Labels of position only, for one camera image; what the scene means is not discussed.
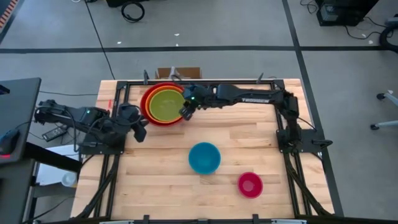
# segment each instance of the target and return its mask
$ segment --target wooden tabletop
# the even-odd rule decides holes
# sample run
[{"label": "wooden tabletop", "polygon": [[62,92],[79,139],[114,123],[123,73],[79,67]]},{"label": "wooden tabletop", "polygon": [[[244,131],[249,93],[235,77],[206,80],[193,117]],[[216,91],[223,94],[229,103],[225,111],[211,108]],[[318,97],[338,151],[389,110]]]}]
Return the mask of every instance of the wooden tabletop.
[{"label": "wooden tabletop", "polygon": [[[285,79],[287,91],[298,98],[300,117],[310,121],[299,79]],[[238,85],[269,89],[269,85]],[[111,110],[116,81],[102,81],[97,107]],[[147,86],[133,86],[129,102],[139,105]],[[309,125],[300,123],[303,129]],[[283,155],[278,150],[276,116],[272,105],[241,103],[221,109],[197,111],[190,121],[163,128],[149,124],[142,143],[127,135],[121,156],[112,219],[293,218]],[[189,166],[190,148],[210,142],[221,153],[214,174],[199,175]],[[300,154],[307,187],[329,212],[333,212],[321,161]],[[103,156],[95,156],[80,172],[71,216],[78,215],[98,188]],[[243,197],[236,186],[243,172],[260,175],[264,190],[258,198]],[[300,211],[301,193],[296,186]],[[108,193],[104,194],[104,214]]]}]

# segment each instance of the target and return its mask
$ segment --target gray floor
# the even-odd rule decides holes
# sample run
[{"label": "gray floor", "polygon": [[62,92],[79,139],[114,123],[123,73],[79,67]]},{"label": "gray floor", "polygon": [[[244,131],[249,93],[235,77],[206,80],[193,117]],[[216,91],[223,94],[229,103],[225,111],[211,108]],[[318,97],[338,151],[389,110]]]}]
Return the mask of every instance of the gray floor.
[{"label": "gray floor", "polygon": [[[354,40],[343,27],[319,27],[299,0],[288,0],[302,46],[374,46],[378,35]],[[282,1],[279,0],[155,0],[143,3],[146,16],[128,24],[118,9],[104,1],[89,4],[104,47],[173,47],[220,45],[293,46]],[[382,23],[398,13],[398,1],[380,0],[369,13]],[[382,30],[367,22],[350,28],[361,37]],[[398,34],[392,39],[398,40]],[[69,0],[25,0],[0,49],[69,49],[100,47],[85,3]],[[137,79],[143,69],[201,67],[204,78],[301,78],[294,51],[200,51],[107,53],[117,79]],[[398,128],[371,131],[378,121],[398,119],[398,108],[376,94],[398,95],[398,55],[385,51],[303,52],[320,118],[328,139],[343,210],[348,217],[398,220]],[[96,93],[100,80],[112,79],[102,53],[0,54],[1,79],[41,77],[41,90]],[[95,96],[67,97],[41,93],[70,106],[94,105]],[[40,135],[52,125],[33,124]],[[29,140],[44,147],[34,137]],[[41,198],[37,213],[64,197]],[[72,200],[43,221],[68,218]]]}]

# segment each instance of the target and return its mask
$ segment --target green bowl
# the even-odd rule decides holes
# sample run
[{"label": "green bowl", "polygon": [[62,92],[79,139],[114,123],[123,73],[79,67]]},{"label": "green bowl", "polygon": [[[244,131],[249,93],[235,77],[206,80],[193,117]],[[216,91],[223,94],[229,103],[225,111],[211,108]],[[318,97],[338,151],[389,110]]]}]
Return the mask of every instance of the green bowl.
[{"label": "green bowl", "polygon": [[149,111],[159,121],[173,121],[181,117],[179,111],[184,102],[184,97],[178,91],[162,90],[150,99]]}]

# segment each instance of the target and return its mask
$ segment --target bowl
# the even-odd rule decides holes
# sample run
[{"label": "bowl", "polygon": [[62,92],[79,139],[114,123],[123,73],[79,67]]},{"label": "bowl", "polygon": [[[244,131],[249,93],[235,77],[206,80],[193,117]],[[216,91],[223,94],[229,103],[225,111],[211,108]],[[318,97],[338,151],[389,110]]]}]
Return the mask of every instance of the bowl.
[{"label": "bowl", "polygon": [[253,172],[245,172],[238,179],[238,189],[247,198],[256,198],[262,193],[262,180]]},{"label": "bowl", "polygon": [[170,122],[170,123],[161,123],[161,122],[155,120],[154,118],[152,118],[152,117],[149,115],[149,112],[148,112],[148,111],[146,110],[146,108],[145,108],[146,101],[147,101],[147,98],[148,98],[149,94],[150,94],[152,91],[156,90],[157,88],[159,88],[159,87],[161,87],[161,86],[176,86],[177,88],[181,89],[181,91],[183,91],[183,87],[182,87],[182,86],[177,85],[177,84],[172,83],[172,82],[165,82],[165,83],[156,84],[156,85],[150,87],[150,88],[143,94],[143,96],[142,96],[142,98],[141,98],[141,102],[140,102],[140,108],[141,108],[142,114],[145,116],[145,118],[146,118],[150,123],[152,123],[152,124],[154,124],[154,125],[156,125],[156,126],[166,127],[166,126],[171,126],[171,125],[173,125],[173,124],[175,124],[175,123],[181,121],[182,118],[180,118],[180,119],[178,119],[178,120],[176,120],[176,121],[174,121],[174,122]]},{"label": "bowl", "polygon": [[148,112],[148,115],[152,119],[158,121],[159,123],[167,124],[167,123],[171,123],[171,122],[179,120],[181,118],[181,116],[179,116],[179,117],[177,117],[177,118],[175,118],[174,120],[171,120],[171,121],[162,121],[162,120],[159,120],[159,119],[155,118],[154,115],[150,112],[150,109],[149,109],[150,102],[153,99],[154,95],[156,95],[158,92],[163,91],[163,90],[175,90],[175,91],[178,91],[180,94],[182,93],[182,90],[179,87],[176,87],[176,86],[161,86],[161,87],[159,87],[159,88],[157,88],[154,91],[149,93],[149,95],[148,95],[148,97],[146,99],[146,102],[145,102],[145,110]]},{"label": "bowl", "polygon": [[191,148],[188,156],[192,169],[199,174],[211,174],[221,162],[221,154],[216,146],[201,142]]},{"label": "bowl", "polygon": [[149,113],[158,121],[173,122],[181,118],[179,111],[184,102],[180,92],[160,90],[149,99]]}]

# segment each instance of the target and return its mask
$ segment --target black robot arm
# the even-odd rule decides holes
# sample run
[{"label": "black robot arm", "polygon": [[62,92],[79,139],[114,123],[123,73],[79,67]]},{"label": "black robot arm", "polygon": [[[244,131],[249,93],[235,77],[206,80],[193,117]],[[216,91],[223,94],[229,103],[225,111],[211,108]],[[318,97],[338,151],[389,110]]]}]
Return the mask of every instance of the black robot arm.
[{"label": "black robot arm", "polygon": [[121,104],[118,115],[110,118],[107,110],[96,107],[72,108],[59,105],[54,100],[41,101],[36,109],[35,122],[62,123],[69,127],[76,127],[84,133],[90,133],[98,142],[114,146],[124,140],[126,134],[133,129],[134,137],[142,142],[146,136],[143,116],[136,106],[128,103]]},{"label": "black robot arm", "polygon": [[301,140],[301,128],[297,124],[299,106],[297,97],[286,90],[241,89],[234,85],[190,85],[182,93],[186,102],[180,110],[185,120],[192,117],[196,109],[222,108],[236,103],[261,103],[274,105],[286,119],[289,143]]}]

